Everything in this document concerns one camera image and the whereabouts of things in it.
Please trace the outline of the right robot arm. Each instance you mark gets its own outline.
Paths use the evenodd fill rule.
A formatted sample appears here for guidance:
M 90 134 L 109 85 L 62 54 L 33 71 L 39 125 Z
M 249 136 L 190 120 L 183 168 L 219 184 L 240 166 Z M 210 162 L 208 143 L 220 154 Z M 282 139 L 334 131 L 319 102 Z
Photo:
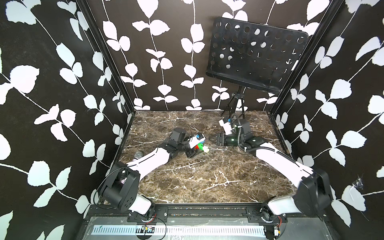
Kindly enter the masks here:
M 313 170 L 285 155 L 266 139 L 254 136 L 250 123 L 244 119 L 223 119 L 219 124 L 224 131 L 216 136 L 218 146 L 239 147 L 242 152 L 269 164 L 297 188 L 293 195 L 272 197 L 262 204 L 259 215 L 265 222 L 283 214 L 319 216 L 331 204 L 333 196 L 325 171 Z

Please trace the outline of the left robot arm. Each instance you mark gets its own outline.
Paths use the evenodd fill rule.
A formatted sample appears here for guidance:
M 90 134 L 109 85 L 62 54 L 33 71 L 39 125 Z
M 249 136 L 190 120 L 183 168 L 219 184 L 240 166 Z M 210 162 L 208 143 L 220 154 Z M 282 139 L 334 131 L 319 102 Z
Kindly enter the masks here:
M 181 142 L 166 139 L 152 152 L 134 162 L 116 163 L 97 191 L 113 209 L 117 209 L 121 213 L 131 211 L 144 216 L 152 216 L 155 204 L 138 194 L 140 181 L 156 168 L 168 163 L 180 152 L 191 158 L 201 151 L 206 151 L 205 140 L 206 138 L 201 133 Z

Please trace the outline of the purple glitter microphone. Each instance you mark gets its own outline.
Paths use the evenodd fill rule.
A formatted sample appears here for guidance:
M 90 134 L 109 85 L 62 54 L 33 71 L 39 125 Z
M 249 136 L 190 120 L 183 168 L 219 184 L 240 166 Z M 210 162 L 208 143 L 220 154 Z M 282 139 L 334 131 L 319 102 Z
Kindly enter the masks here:
M 144 153 L 141 151 L 138 151 L 134 154 L 134 160 L 139 160 L 144 156 Z

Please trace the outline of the black music stand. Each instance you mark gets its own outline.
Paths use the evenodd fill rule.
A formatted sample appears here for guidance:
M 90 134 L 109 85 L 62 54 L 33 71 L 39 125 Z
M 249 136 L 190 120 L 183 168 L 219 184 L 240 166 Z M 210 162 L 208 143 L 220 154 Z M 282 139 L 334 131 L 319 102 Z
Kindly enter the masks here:
M 216 18 L 206 75 L 239 86 L 224 112 L 236 111 L 245 88 L 279 94 L 308 41 L 305 32 Z

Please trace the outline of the white ruler strip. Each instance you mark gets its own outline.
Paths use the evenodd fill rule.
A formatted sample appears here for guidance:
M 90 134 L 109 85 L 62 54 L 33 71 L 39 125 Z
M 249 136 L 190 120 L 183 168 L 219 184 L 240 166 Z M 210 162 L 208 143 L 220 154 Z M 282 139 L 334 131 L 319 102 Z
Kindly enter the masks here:
M 265 237 L 262 226 L 95 225 L 92 236 L 241 236 Z

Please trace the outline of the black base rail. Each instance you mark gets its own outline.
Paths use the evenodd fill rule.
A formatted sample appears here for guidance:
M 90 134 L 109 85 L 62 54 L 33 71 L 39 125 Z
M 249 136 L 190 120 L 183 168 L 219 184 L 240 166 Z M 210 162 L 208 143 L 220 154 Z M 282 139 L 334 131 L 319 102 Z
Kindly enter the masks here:
M 261 219 L 262 203 L 221 203 L 221 204 L 155 204 L 150 207 L 145 217 L 157 217 L 166 223 L 171 218 L 245 218 L 249 223 L 264 223 Z M 127 222 L 138 223 L 142 216 L 136 212 L 124 213 L 111 209 L 108 205 L 92 205 L 86 215 L 89 221 L 92 217 L 123 218 Z

